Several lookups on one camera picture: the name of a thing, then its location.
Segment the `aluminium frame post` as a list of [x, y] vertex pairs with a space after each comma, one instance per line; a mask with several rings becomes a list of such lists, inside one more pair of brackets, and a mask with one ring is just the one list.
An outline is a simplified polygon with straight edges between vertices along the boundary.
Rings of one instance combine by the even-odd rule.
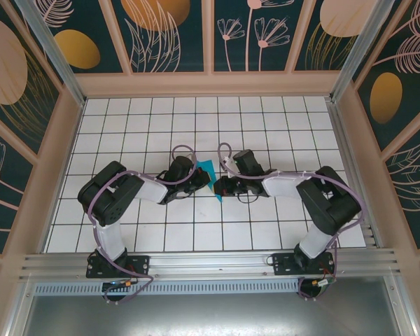
[[394, 2], [395, 0], [377, 0], [330, 92], [330, 103], [336, 104], [344, 94], [361, 61], [389, 16]]
[[33, 31], [46, 57], [52, 62], [76, 103], [84, 106], [85, 95], [50, 28], [61, 28], [74, 13], [72, 0], [13, 0], [29, 31]]

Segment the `grey metal sheet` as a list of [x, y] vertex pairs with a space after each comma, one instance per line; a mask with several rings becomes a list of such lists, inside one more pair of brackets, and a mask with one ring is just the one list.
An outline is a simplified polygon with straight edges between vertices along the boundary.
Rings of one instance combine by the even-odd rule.
[[400, 336], [385, 302], [305, 302], [293, 293], [37, 297], [24, 336]]

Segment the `teal cloth square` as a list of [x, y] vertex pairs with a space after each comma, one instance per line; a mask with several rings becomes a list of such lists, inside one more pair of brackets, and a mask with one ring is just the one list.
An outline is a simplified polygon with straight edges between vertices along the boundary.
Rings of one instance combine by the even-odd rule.
[[197, 162], [197, 168], [200, 168], [203, 172], [206, 172], [209, 176], [209, 182], [206, 183], [206, 186], [208, 189], [210, 189], [210, 191], [213, 193], [213, 195], [216, 197], [216, 199], [222, 203], [223, 199], [220, 195], [217, 195], [214, 192], [214, 184], [215, 182], [217, 182], [217, 178], [216, 178], [216, 172], [214, 169], [214, 164], [211, 160], [206, 160], [206, 161], [198, 161]]

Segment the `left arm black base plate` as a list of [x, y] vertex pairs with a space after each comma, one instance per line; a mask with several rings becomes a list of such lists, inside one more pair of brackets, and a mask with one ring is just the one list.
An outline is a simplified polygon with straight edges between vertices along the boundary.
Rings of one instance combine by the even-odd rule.
[[[115, 263], [129, 272], [147, 274], [149, 270], [150, 257], [147, 255], [122, 255], [115, 260]], [[130, 275], [116, 269], [102, 255], [94, 254], [87, 258], [85, 276], [88, 279], [112, 279], [125, 278]]]

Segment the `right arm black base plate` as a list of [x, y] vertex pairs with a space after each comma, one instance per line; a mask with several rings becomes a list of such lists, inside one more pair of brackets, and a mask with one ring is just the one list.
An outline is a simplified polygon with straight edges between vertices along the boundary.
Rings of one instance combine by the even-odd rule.
[[322, 276], [324, 270], [328, 270], [329, 273], [335, 271], [335, 261], [333, 254], [330, 252], [324, 252], [317, 258], [311, 259], [309, 263], [303, 267], [295, 261], [293, 253], [273, 253], [270, 257], [272, 258], [272, 267], [275, 275]]

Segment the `aluminium side rail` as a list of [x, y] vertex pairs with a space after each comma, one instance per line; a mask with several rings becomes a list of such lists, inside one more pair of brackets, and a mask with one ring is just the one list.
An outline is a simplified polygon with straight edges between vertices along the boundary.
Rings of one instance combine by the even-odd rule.
[[365, 190], [365, 185], [361, 178], [357, 161], [355, 159], [353, 147], [349, 140], [347, 129], [344, 126], [340, 109], [336, 104], [327, 101], [328, 113], [338, 148], [344, 165], [345, 174], [349, 186], [356, 191], [362, 198], [367, 207], [365, 219], [356, 227], [344, 231], [338, 236], [338, 241], [342, 248], [359, 248], [364, 245], [368, 249], [383, 248], [383, 242], [380, 237], [375, 216], [372, 211], [372, 204]]

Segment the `long aluminium mounting rail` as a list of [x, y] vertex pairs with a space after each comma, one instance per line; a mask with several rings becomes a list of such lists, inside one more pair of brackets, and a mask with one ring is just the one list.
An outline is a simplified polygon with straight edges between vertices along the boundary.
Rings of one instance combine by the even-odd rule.
[[[150, 253], [149, 275], [158, 280], [270, 279], [272, 251]], [[88, 253], [44, 253], [24, 257], [21, 281], [84, 281]], [[390, 248], [339, 248], [337, 276], [374, 277], [399, 274]]]

